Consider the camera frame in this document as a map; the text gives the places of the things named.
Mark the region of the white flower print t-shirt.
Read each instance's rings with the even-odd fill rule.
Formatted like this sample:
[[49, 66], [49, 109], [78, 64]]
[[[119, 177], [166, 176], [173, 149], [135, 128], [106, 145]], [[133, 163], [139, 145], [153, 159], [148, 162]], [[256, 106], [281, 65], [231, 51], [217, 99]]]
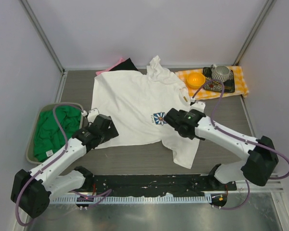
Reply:
[[188, 89], [175, 73], [154, 57], [144, 75], [134, 70], [103, 72], [93, 85], [92, 108], [110, 116], [119, 136], [99, 145], [100, 149], [145, 145], [155, 142], [172, 150], [174, 163], [190, 169], [199, 140], [181, 137], [166, 121], [174, 108], [189, 111]]

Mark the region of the grey plastic tray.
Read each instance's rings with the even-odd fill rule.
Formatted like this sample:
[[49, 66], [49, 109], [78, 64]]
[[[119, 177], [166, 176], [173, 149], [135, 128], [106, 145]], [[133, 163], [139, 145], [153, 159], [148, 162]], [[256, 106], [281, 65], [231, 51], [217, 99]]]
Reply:
[[[49, 104], [49, 105], [46, 105], [44, 106], [43, 108], [40, 109], [39, 111], [39, 114], [37, 115], [37, 118], [36, 118], [36, 121], [35, 121], [35, 124], [34, 124], [34, 128], [33, 128], [33, 131], [32, 131], [32, 134], [31, 134], [31, 137], [30, 137], [30, 140], [29, 140], [29, 143], [27, 145], [27, 149], [26, 149], [26, 158], [29, 162], [33, 163], [33, 164], [40, 164], [41, 162], [39, 162], [33, 155], [33, 149], [34, 149], [34, 135], [35, 135], [35, 132], [36, 132], [36, 127], [37, 127], [37, 123], [38, 123], [38, 120], [39, 120], [39, 115], [41, 112], [45, 112], [45, 111], [49, 111], [49, 110], [53, 110], [53, 108], [56, 106], [57, 104], [53, 103], [53, 104]], [[71, 106], [71, 107], [74, 107], [76, 109], [79, 109], [80, 111], [83, 110], [83, 106], [79, 103], [63, 103], [62, 106], [64, 105], [68, 105], [68, 106]], [[83, 117], [80, 121], [80, 126], [79, 128], [82, 127], [82, 124], [83, 124]]]

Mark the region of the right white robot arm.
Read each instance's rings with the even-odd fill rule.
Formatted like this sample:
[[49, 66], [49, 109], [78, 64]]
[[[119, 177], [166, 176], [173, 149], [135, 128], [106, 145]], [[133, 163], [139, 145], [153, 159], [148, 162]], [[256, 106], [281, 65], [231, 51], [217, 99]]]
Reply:
[[220, 164], [213, 168], [213, 176], [222, 184], [247, 180], [257, 186], [265, 186], [279, 162], [270, 138], [263, 136], [258, 139], [243, 135], [196, 109], [187, 112], [172, 108], [164, 120], [181, 137], [209, 140], [240, 158], [239, 162]]

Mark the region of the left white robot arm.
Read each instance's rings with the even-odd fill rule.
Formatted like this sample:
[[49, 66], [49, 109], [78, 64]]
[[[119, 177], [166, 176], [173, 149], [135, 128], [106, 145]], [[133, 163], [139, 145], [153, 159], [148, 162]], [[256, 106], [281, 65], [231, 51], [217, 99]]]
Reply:
[[72, 190], [92, 187], [93, 174], [86, 168], [76, 167], [64, 176], [62, 172], [90, 150], [117, 136], [111, 117], [94, 116], [88, 126], [76, 131], [49, 159], [30, 171], [21, 169], [16, 173], [11, 194], [16, 209], [37, 218], [54, 199]]

